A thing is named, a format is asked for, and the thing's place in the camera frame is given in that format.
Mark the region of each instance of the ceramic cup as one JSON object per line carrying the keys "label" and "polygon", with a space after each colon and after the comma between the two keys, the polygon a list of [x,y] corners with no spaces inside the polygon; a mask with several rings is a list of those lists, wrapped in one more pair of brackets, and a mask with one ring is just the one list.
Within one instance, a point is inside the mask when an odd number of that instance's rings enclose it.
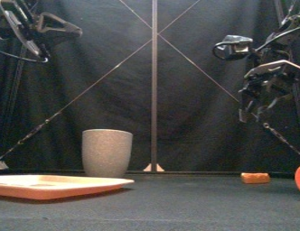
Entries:
{"label": "ceramic cup", "polygon": [[121,178],[131,158],[132,134],[120,130],[81,132],[81,165],[88,177]]}

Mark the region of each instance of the black backdrop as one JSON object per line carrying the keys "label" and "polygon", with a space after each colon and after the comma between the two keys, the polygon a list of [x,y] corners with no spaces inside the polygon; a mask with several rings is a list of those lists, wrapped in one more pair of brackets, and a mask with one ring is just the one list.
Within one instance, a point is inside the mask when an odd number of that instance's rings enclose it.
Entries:
{"label": "black backdrop", "polygon": [[[133,134],[131,171],[152,157],[165,171],[292,172],[300,156],[254,119],[238,122],[246,61],[223,62],[211,55],[227,34],[252,38],[255,47],[263,43],[278,28],[274,2],[159,0],[152,12],[148,0],[40,1],[37,12],[75,23],[83,35],[52,49],[45,64],[0,56],[0,154],[96,84],[5,157],[8,167],[80,170],[81,131],[108,128]],[[18,43],[0,42],[0,48],[18,52]],[[270,124],[300,149],[292,101],[276,108]]]}

